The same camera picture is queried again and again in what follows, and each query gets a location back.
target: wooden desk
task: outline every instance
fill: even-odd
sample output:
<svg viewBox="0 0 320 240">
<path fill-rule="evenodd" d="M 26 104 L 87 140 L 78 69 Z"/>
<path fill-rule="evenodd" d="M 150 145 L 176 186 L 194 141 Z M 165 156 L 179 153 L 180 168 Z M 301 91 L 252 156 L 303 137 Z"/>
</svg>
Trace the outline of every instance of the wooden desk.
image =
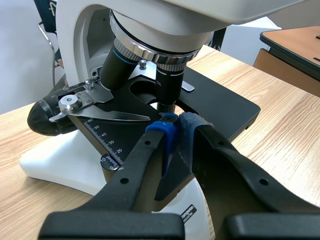
<svg viewBox="0 0 320 240">
<path fill-rule="evenodd" d="M 203 47 L 188 64 L 261 107 L 234 146 L 298 196 L 320 205 L 320 99 L 228 55 Z M 27 126 L 31 105 L 0 116 L 0 238 L 36 239 L 45 217 L 87 200 L 86 193 L 28 178 L 19 158 L 48 137 Z"/>
<path fill-rule="evenodd" d="M 254 67 L 320 97 L 320 26 L 266 31 Z"/>
</svg>

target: microscope body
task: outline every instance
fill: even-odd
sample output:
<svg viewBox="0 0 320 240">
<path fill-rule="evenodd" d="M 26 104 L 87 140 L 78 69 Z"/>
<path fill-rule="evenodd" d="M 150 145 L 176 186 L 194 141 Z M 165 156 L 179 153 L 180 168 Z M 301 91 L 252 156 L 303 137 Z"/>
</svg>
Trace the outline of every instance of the microscope body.
<svg viewBox="0 0 320 240">
<path fill-rule="evenodd" d="M 202 86 L 201 88 L 202 83 L 197 82 L 198 80 L 202 81 L 200 74 L 195 75 L 189 69 L 186 70 L 184 79 L 187 82 L 189 79 L 193 81 L 189 83 L 192 83 L 196 90 L 192 93 L 193 96 L 188 92 L 180 94 L 186 63 L 197 55 L 212 31 L 225 28 L 230 24 L 249 22 L 302 1 L 58 1 L 56 9 L 57 37 L 68 85 L 77 85 L 88 79 L 99 77 L 102 86 L 113 93 L 114 99 L 112 101 L 120 103 L 120 98 L 125 97 L 121 92 L 122 86 L 126 85 L 123 89 L 130 89 L 127 84 L 128 77 L 144 75 L 147 81 L 136 79 L 133 82 L 136 86 L 139 86 L 137 82 L 140 81 L 155 88 L 155 98 L 152 101 L 156 102 L 158 99 L 163 106 L 166 106 L 161 110 L 164 112 L 174 111 L 174 108 L 170 108 L 170 106 L 174 105 L 176 101 L 184 102 L 186 106 L 190 107 L 190 110 L 187 109 L 186 112 L 199 113 L 209 122 L 215 120 L 216 122 L 213 124 L 218 129 L 222 129 L 222 133 L 229 140 L 232 140 L 254 122 L 260 111 L 259 107 L 238 95 L 235 96 L 235 93 L 230 94 L 231 91 L 227 92 L 225 88 L 209 79 L 204 79 L 208 87 Z M 143 70 L 143 67 L 138 65 L 141 60 L 147 60 L 147 70 Z M 123 65 L 123 68 L 118 69 L 117 73 L 121 77 L 113 76 L 115 68 L 124 64 L 123 62 L 127 65 Z M 218 96 L 219 93 L 225 93 L 223 95 L 230 96 L 234 104 L 248 105 L 250 114 L 234 112 L 243 109 L 242 106 L 237 105 L 229 106 L 230 111 L 229 109 L 224 111 L 230 112 L 227 115 L 219 114 L 219 106 L 217 106 L 217 110 L 212 108 L 212 112 L 208 111 L 204 108 L 204 99 L 201 97 L 203 95 L 210 96 L 211 93 L 208 91 L 211 89 L 212 95 Z M 132 104 L 136 99 L 131 95 L 126 97 L 132 100 L 127 101 L 128 104 Z M 210 103 L 216 102 L 211 98 L 212 96 L 210 99 L 207 97 L 206 100 L 209 100 Z M 156 118 L 159 119 L 160 104 L 158 104 L 158 112 L 154 112 L 154 109 L 150 110 L 145 104 L 147 102 L 139 103 L 145 116 L 155 116 L 153 121 L 156 121 Z M 134 111 L 136 106 L 138 105 L 127 107 L 128 112 Z M 241 122 L 235 116 L 244 116 L 245 119 Z M 237 119 L 238 122 L 232 123 L 231 127 L 228 125 L 229 123 L 225 124 L 228 122 L 225 120 L 229 119 Z M 75 125 L 80 129 L 79 126 L 83 126 L 83 124 L 83 122 L 79 122 L 79 125 Z M 104 124 L 105 129 L 110 129 L 110 132 L 106 131 L 106 134 L 118 134 L 115 129 L 108 126 L 108 121 L 105 121 Z M 97 149 L 97 145 L 92 146 L 92 141 L 87 139 L 85 133 L 88 132 L 88 129 L 82 128 L 81 132 L 77 130 L 51 138 L 42 146 L 23 155 L 20 161 L 21 167 L 30 177 L 49 180 L 95 195 L 105 185 L 98 159 L 103 153 Z M 139 132 L 134 137 L 139 139 L 141 134 Z M 124 144 L 129 141 L 126 135 L 118 135 L 117 137 Z M 198 213 L 185 223 L 186 237 L 190 240 L 208 239 L 209 224 L 206 205 L 197 181 L 186 177 L 183 181 L 183 187 L 180 189 L 179 193 L 175 192 L 176 197 L 171 198 L 172 200 L 166 207 L 161 208 L 161 212 L 182 215 L 184 210 L 187 211 L 191 205 L 194 205 Z"/>
</svg>

